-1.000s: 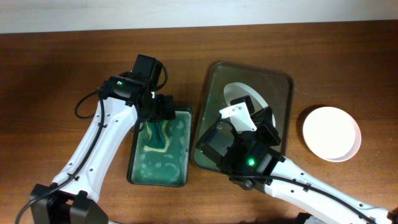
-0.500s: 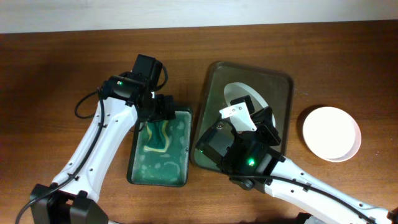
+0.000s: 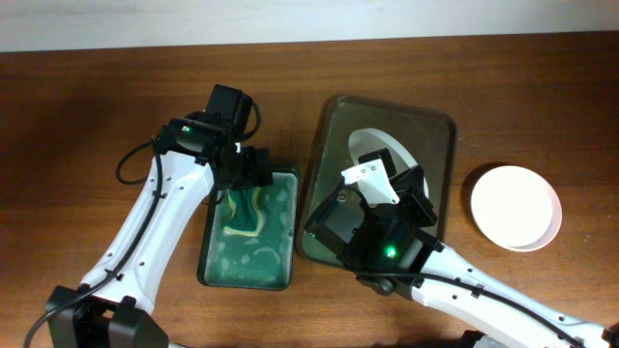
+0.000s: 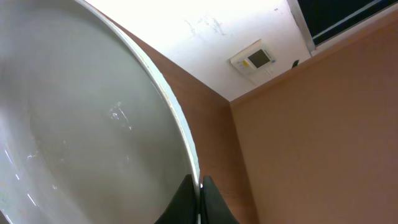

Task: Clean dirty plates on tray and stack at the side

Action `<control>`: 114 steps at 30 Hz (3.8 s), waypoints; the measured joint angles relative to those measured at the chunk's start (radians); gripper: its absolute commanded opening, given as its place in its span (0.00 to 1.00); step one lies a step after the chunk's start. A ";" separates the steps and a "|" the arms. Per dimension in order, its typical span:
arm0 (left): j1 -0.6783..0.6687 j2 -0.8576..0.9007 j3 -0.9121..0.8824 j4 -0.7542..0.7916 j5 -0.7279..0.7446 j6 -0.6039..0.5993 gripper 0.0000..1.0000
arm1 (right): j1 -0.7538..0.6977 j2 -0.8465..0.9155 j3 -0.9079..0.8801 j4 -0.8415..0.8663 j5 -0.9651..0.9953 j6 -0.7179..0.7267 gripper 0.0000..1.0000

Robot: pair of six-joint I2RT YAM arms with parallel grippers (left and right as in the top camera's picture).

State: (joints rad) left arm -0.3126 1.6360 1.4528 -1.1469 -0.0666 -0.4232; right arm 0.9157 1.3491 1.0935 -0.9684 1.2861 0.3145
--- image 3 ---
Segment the white plate stained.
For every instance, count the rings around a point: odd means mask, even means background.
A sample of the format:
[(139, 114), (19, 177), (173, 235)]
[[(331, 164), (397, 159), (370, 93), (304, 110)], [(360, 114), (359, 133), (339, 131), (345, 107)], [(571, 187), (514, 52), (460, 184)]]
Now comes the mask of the white plate stained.
[(531, 252), (549, 245), (561, 228), (563, 212), (555, 189), (544, 182), (520, 194), (511, 205), (501, 225), (498, 241), (501, 247), (516, 252)]
[(362, 156), (379, 150), (387, 150), (387, 158), (381, 160), (386, 168), (389, 181), (397, 174), (402, 174), (418, 165), (413, 156), (395, 138), (383, 130), (374, 128), (354, 130), (349, 136), (348, 147), (354, 166), (373, 160), (362, 159)]
[(563, 220), (554, 187), (538, 173), (515, 165), (484, 173), (472, 188), (470, 210), (478, 229), (490, 241), (516, 252), (549, 245)]

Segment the white plate top stained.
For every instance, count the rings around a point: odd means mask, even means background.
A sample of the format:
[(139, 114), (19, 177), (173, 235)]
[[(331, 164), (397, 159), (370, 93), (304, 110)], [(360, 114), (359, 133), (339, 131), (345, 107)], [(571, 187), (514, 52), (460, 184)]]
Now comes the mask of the white plate top stained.
[(511, 205), (501, 225), (498, 241), (501, 247), (516, 252), (531, 252), (549, 245), (561, 228), (563, 212), (555, 189), (544, 182), (520, 194)]

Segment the green yellow sponge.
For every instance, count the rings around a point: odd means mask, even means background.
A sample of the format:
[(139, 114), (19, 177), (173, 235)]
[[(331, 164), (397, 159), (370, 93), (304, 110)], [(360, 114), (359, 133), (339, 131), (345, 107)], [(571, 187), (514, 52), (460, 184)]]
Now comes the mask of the green yellow sponge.
[(228, 192), (227, 202), (231, 216), (223, 228), (224, 234), (250, 238), (260, 234), (265, 223), (265, 217), (258, 206), (260, 193), (260, 187), (234, 189)]

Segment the white plate bottom stained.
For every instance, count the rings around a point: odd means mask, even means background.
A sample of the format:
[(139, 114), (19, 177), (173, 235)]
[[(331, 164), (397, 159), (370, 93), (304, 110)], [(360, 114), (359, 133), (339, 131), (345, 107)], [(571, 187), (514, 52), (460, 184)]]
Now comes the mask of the white plate bottom stained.
[(348, 147), (354, 166), (373, 160), (362, 159), (362, 156), (379, 150), (387, 150), (387, 158), (381, 160), (386, 168), (389, 181), (397, 174), (402, 174), (418, 165), (413, 156), (395, 138), (383, 130), (374, 128), (354, 130), (349, 136)]

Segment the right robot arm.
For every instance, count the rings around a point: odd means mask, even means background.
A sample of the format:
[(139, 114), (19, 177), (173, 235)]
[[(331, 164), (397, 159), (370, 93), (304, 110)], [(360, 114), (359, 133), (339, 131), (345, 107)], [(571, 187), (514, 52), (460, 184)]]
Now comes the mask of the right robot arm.
[(382, 148), (341, 172), (305, 229), (377, 294), (450, 314), (504, 346), (617, 346), (617, 327), (554, 310), (474, 267), (427, 232), (437, 221), (423, 168), (397, 172)]

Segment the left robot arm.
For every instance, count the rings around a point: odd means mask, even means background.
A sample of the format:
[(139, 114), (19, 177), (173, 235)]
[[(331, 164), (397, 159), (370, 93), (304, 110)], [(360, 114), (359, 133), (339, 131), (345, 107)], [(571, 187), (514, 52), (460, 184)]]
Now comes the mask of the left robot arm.
[(173, 118), (146, 142), (154, 156), (121, 229), (77, 288), (58, 286), (42, 325), (56, 347), (170, 347), (152, 313), (163, 273), (193, 213), (209, 195), (272, 183), (269, 152), (245, 146), (260, 111), (239, 89), (215, 85), (204, 109)]

